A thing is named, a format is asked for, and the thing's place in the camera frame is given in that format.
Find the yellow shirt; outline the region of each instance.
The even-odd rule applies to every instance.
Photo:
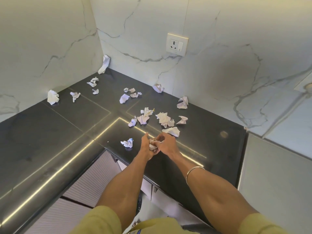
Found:
[[[70,234],[121,234],[121,224],[117,214],[108,207],[92,209]],[[185,231],[174,218],[155,218],[140,222],[128,234],[194,234]],[[262,214],[247,216],[238,234],[287,234],[281,227],[267,220]]]

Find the marble backsplash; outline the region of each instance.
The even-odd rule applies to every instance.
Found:
[[[263,136],[312,72],[312,0],[91,0],[110,67]],[[167,33],[189,37],[185,57]],[[267,139],[312,158],[312,99]]]
[[[0,122],[96,72],[90,0],[0,0]]]

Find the black granite countertop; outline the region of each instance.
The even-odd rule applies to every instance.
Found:
[[[97,76],[95,88],[87,84]],[[142,92],[138,98],[119,103],[124,88]],[[99,89],[98,95],[92,89]],[[75,103],[70,92],[81,93]],[[164,129],[159,112],[178,122],[181,153],[237,186],[246,131],[234,122],[193,104],[177,108],[178,98],[157,93],[135,79],[107,69],[59,92],[60,101],[46,100],[0,123],[0,233],[17,233],[44,212],[80,175],[108,150],[125,164],[140,149],[145,132],[157,136]],[[145,107],[155,108],[146,125],[128,123]],[[132,149],[120,141],[133,138]],[[148,161],[145,178],[183,207],[208,222],[177,166],[159,153]]]

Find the silver bangle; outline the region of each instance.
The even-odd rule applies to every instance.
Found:
[[[186,184],[188,185],[188,175],[190,174],[191,171],[193,171],[195,168],[202,168],[205,170],[205,168],[203,167],[193,167],[191,168],[187,173],[186,173],[186,177],[185,177],[185,180],[186,180]]]

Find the forearm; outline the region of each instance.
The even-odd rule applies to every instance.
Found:
[[[122,230],[127,228],[135,217],[147,161],[148,158],[139,153],[129,166],[108,183],[96,205],[110,207],[119,217]]]
[[[174,156],[173,161],[184,177],[196,166],[180,154]],[[232,184],[204,169],[192,170],[188,185],[207,219],[223,234],[237,233],[243,219],[256,212]]]

